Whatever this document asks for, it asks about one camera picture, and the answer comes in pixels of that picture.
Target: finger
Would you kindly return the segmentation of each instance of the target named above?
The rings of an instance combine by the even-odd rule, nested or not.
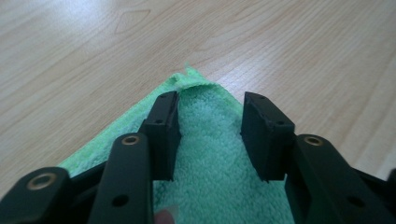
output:
[[[154,223],[155,224],[175,224],[175,220],[169,211],[167,211],[166,209],[163,209],[162,211],[155,214]]]

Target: black plastic bracket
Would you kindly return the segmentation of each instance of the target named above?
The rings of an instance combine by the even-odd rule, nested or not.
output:
[[[128,133],[114,141],[88,223],[152,223],[149,141]]]
[[[181,139],[177,104],[176,91],[160,95],[139,129],[140,133],[152,139],[149,147],[155,180],[173,180],[177,147]]]
[[[268,98],[246,92],[241,135],[260,179],[283,180],[294,123]]]
[[[256,93],[245,94],[241,129],[261,180],[288,175],[285,189],[296,223],[395,223],[395,171],[386,183],[357,173],[326,139],[296,137],[290,119]]]
[[[21,178],[0,203],[0,223],[57,223],[71,203],[63,168],[46,167]]]

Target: terry cloth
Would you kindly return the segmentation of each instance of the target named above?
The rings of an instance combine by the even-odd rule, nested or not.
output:
[[[177,204],[178,224],[293,223],[284,182],[260,181],[250,163],[240,135],[242,105],[191,67],[169,77],[60,166],[74,176],[105,161],[113,141],[137,132],[167,91],[179,92],[182,138],[174,181],[154,181],[154,209]]]

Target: screw hole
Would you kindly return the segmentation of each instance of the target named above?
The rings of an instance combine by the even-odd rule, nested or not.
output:
[[[315,147],[320,147],[321,145],[323,145],[323,142],[314,136],[308,136],[304,140],[307,144]]]
[[[115,207],[123,207],[129,201],[128,196],[125,194],[121,194],[113,199],[113,206]]]
[[[27,184],[27,188],[29,190],[44,189],[50,186],[51,184],[53,184],[55,180],[56,180],[56,174],[44,173],[41,175],[37,175],[33,179],[31,179]]]
[[[139,137],[137,137],[137,136],[128,136],[128,137],[124,137],[122,139],[122,143],[124,145],[134,145],[137,142],[139,142]]]
[[[352,203],[353,205],[355,205],[357,207],[364,207],[365,206],[364,202],[360,198],[357,198],[355,196],[349,196],[349,197],[346,197],[346,198],[347,198],[347,200],[350,203]]]

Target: light wood surface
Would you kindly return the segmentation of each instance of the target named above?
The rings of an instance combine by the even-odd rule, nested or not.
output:
[[[396,1],[2,1],[0,197],[185,63],[358,169],[396,167]]]

